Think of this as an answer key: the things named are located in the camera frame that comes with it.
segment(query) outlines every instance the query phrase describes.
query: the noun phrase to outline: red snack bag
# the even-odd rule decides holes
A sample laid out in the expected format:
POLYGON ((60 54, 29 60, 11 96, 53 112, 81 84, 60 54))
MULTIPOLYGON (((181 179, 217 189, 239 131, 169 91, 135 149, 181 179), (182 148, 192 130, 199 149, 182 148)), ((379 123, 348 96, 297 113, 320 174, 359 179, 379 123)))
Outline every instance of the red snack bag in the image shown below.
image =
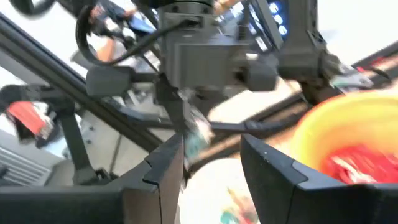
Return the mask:
POLYGON ((364 145, 331 153, 322 171, 346 184, 398 182, 398 158, 373 152, 364 145))
POLYGON ((36 112, 32 102, 15 102, 8 107, 8 112, 21 121, 35 135, 39 134, 40 130, 45 126, 45 122, 36 112))

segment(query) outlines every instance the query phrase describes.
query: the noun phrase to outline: orange bowl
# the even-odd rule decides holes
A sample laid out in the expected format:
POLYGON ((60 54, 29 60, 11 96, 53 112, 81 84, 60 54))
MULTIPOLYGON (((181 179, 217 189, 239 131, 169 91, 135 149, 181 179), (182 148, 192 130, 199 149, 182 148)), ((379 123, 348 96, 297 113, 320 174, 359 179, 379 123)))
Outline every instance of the orange bowl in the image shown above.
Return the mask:
POLYGON ((345 146, 398 152, 398 94, 364 91, 336 96, 310 110, 299 122, 291 156, 320 170, 323 160, 345 146))

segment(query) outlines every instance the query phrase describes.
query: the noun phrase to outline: white wall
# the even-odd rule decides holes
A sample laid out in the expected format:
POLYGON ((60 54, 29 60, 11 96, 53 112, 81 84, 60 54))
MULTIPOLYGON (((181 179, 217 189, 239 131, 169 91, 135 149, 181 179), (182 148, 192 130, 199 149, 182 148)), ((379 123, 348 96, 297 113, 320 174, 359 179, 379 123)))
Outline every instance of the white wall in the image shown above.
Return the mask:
POLYGON ((332 33, 328 48, 354 63, 398 40, 395 0, 318 0, 320 30, 332 33))

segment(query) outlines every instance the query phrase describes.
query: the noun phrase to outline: plastic wrapper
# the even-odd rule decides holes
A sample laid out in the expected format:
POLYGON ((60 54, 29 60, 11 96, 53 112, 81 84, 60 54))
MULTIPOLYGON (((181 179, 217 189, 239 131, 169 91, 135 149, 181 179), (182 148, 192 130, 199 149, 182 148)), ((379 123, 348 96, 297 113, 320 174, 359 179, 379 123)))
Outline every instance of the plastic wrapper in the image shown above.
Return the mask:
POLYGON ((210 145, 214 136, 210 123, 197 108, 190 106, 188 112, 185 117, 188 126, 185 138, 186 166, 210 145))
POLYGON ((346 184, 397 183, 398 158, 364 145, 348 146, 330 154, 322 171, 346 184))

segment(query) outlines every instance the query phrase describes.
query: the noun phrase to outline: white surface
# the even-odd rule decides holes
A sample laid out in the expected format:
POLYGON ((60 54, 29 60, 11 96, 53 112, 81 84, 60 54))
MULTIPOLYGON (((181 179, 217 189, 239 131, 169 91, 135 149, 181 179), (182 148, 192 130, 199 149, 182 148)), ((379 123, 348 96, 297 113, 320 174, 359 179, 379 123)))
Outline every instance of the white surface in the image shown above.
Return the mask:
POLYGON ((319 0, 319 30, 344 63, 355 63, 398 40, 395 0, 319 0))
POLYGON ((218 159, 202 167, 180 196, 181 224, 219 224, 233 204, 228 188, 250 196, 239 159, 218 159))

